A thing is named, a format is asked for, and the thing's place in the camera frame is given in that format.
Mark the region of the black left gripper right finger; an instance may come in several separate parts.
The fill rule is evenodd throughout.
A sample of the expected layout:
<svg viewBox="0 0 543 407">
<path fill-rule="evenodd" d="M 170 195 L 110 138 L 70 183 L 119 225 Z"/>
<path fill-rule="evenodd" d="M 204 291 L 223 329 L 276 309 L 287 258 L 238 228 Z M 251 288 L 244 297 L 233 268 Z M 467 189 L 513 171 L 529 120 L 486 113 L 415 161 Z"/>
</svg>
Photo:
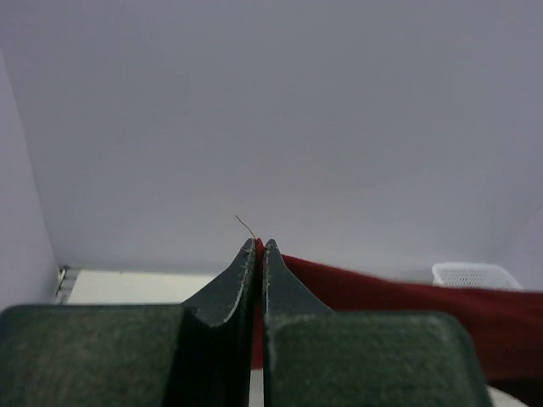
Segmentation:
<svg viewBox="0 0 543 407">
<path fill-rule="evenodd" d="M 266 244 L 262 276 L 267 406 L 489 406 L 473 344 L 440 312 L 337 312 Z"/>
</svg>

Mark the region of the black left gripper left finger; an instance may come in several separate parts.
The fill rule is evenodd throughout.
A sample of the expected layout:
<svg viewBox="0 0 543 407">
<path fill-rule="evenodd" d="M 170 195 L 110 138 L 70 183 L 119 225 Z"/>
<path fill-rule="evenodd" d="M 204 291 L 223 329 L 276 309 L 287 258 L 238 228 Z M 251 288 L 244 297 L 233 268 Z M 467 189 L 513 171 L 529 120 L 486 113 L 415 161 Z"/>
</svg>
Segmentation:
<svg viewBox="0 0 543 407">
<path fill-rule="evenodd" d="M 2 405 L 247 405 L 256 271 L 249 239 L 179 304 L 4 310 Z"/>
</svg>

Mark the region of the dark red t-shirt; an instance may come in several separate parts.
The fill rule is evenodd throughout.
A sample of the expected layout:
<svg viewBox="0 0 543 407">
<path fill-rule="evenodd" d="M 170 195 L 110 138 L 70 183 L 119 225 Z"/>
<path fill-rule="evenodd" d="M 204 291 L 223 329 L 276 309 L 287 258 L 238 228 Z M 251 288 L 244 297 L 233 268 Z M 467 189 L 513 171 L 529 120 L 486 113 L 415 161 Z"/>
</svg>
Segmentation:
<svg viewBox="0 0 543 407">
<path fill-rule="evenodd" d="M 257 243 L 253 366 L 264 372 L 262 276 L 266 243 Z M 540 293 L 392 282 L 282 255 L 286 266 L 337 312 L 440 312 L 467 332 L 484 374 L 495 388 L 528 406 L 542 403 L 542 296 Z"/>
</svg>

